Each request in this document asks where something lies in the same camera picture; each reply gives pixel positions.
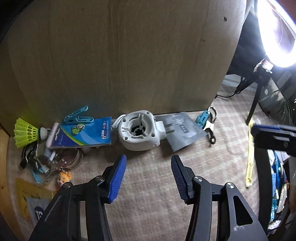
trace blue gripper pad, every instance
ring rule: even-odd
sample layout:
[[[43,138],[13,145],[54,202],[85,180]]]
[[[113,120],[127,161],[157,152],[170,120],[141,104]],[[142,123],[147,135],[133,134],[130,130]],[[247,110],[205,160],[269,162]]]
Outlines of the blue gripper pad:
[[[207,122],[207,119],[209,118],[210,113],[205,110],[201,115],[199,115],[196,118],[196,123],[203,129],[205,127],[205,123]]]
[[[113,202],[113,200],[115,198],[117,198],[117,194],[119,192],[120,189],[120,185],[124,176],[124,172],[126,171],[126,165],[127,165],[127,161],[126,161],[126,156],[125,155],[121,155],[120,159],[119,159],[119,163],[117,164],[117,168],[114,172],[114,175],[110,181],[110,191],[109,191],[109,196],[108,199],[110,201],[110,203]]]
[[[171,159],[172,172],[182,200],[187,203],[194,197],[192,178],[195,176],[191,168],[185,167],[178,155]]]

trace cartoon turtle illustration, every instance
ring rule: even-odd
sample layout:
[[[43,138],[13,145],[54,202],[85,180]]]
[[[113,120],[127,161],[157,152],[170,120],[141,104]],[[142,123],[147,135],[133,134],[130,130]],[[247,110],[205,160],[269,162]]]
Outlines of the cartoon turtle illustration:
[[[72,134],[77,135],[85,128],[85,124],[77,124],[71,128]]]

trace blue plastic clip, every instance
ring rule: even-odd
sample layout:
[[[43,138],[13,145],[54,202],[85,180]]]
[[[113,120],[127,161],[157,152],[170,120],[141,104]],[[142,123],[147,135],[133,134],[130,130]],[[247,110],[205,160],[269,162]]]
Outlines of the blue plastic clip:
[[[210,115],[210,112],[208,110],[205,110],[201,115],[199,115],[196,118],[196,123],[203,129],[205,127],[205,124],[207,122],[207,119]]]
[[[109,186],[109,195],[108,199],[109,202],[112,203],[115,198],[117,198],[117,194],[119,192],[121,182],[124,176],[124,172],[126,171],[127,160],[126,155],[122,155],[118,158],[116,163],[113,165],[115,167],[114,175],[111,179],[110,186]]]
[[[89,109],[89,107],[86,105],[85,107],[82,107],[81,109],[77,110],[76,112],[73,112],[72,114],[69,114],[65,117],[64,122],[66,125],[70,124],[89,124],[94,121],[92,117],[89,116],[79,116],[82,112],[85,112]]]

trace gray plastic packet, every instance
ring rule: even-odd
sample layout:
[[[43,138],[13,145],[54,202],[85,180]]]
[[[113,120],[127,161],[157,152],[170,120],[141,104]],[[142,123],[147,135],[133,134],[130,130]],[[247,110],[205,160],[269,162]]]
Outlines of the gray plastic packet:
[[[185,112],[160,115],[155,119],[163,121],[167,140],[174,152],[207,135]]]

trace black tripod leg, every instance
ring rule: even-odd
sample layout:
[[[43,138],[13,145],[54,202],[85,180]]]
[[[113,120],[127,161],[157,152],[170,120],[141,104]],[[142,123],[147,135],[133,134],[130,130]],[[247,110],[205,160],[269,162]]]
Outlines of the black tripod leg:
[[[256,93],[255,93],[255,96],[254,96],[254,100],[253,100],[250,112],[248,114],[248,117],[246,119],[247,126],[249,125],[249,122],[250,122],[250,120],[251,120],[251,118],[252,118],[252,116],[254,114],[255,108],[256,108],[258,100],[259,100],[259,96],[260,96],[260,93],[261,93],[262,86],[263,86],[263,81],[259,82],[259,84],[257,86]]]

